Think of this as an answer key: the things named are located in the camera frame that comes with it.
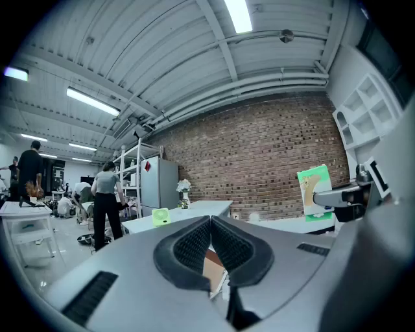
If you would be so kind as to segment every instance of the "floor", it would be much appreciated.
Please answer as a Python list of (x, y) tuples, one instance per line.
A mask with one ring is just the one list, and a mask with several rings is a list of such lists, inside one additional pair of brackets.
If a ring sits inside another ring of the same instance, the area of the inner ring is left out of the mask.
[(91, 251), (93, 248), (83, 246), (77, 241), (79, 236), (93, 233), (93, 230), (88, 231), (88, 226), (79, 226), (75, 217), (70, 219), (52, 218), (51, 222), (55, 230), (59, 251), (66, 267), (59, 256), (50, 257), (45, 241), (42, 241), (39, 245), (35, 243), (21, 245), (23, 257), (28, 264), (24, 271), (32, 286), (41, 296), (53, 282), (91, 257), (94, 253)]

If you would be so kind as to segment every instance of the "white flowers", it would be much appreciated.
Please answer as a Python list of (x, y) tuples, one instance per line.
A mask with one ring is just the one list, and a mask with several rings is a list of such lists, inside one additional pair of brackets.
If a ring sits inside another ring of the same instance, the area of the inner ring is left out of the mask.
[(184, 180), (179, 181), (179, 183), (177, 184), (176, 190), (179, 193), (187, 193), (190, 190), (190, 188), (192, 188), (192, 186), (189, 180), (184, 179)]

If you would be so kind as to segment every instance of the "white refrigerator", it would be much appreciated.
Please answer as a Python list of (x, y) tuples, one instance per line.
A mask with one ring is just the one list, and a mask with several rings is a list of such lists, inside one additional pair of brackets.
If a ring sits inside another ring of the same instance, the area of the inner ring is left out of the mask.
[(153, 157), (140, 163), (141, 205), (143, 217), (153, 209), (177, 208), (179, 193), (179, 167), (172, 161)]

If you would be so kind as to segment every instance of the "gray shirt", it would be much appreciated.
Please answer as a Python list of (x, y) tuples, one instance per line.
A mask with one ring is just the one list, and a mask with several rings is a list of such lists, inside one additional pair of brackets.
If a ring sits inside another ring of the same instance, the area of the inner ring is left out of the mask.
[(118, 175), (111, 171), (98, 173), (95, 181), (97, 181), (97, 193), (100, 194), (114, 194), (115, 184), (120, 182)]

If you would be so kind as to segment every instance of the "fluorescent light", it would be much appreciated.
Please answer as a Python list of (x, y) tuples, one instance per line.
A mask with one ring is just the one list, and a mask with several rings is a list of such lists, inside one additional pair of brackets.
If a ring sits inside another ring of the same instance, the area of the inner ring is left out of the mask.
[(87, 163), (92, 162), (92, 160), (87, 160), (87, 159), (79, 159), (79, 158), (72, 158), (72, 160), (86, 161)]
[(81, 91), (78, 91), (74, 88), (67, 88), (66, 89), (66, 95), (68, 97), (72, 97), (78, 101), (85, 102), (85, 104), (91, 105), (93, 107), (96, 107), (104, 112), (107, 112), (113, 116), (119, 115), (119, 110), (111, 105), (106, 104), (105, 102), (99, 101), (98, 99), (95, 99), (93, 97), (90, 97), (86, 95), (85, 93), (82, 93)]
[(245, 0), (225, 0), (237, 34), (252, 31), (251, 19)]
[(30, 136), (30, 135), (26, 135), (26, 134), (21, 134), (21, 135), (25, 138), (37, 139), (38, 141), (47, 142), (47, 139), (45, 139), (45, 138)]
[(96, 151), (96, 148), (90, 148), (90, 147), (84, 147), (83, 145), (77, 145), (77, 144), (72, 144), (70, 143), (69, 145), (71, 145), (71, 147), (75, 147), (75, 148), (84, 148), (86, 150), (91, 150), (91, 151)]
[(18, 80), (24, 80), (26, 82), (29, 79), (29, 72), (28, 71), (13, 68), (13, 67), (6, 67), (6, 69), (4, 71), (4, 74), (5, 74), (5, 76), (13, 77), (13, 78), (16, 78)]
[(51, 156), (50, 154), (44, 154), (44, 153), (39, 153), (41, 156), (43, 157), (48, 157), (48, 158), (57, 158), (58, 156)]

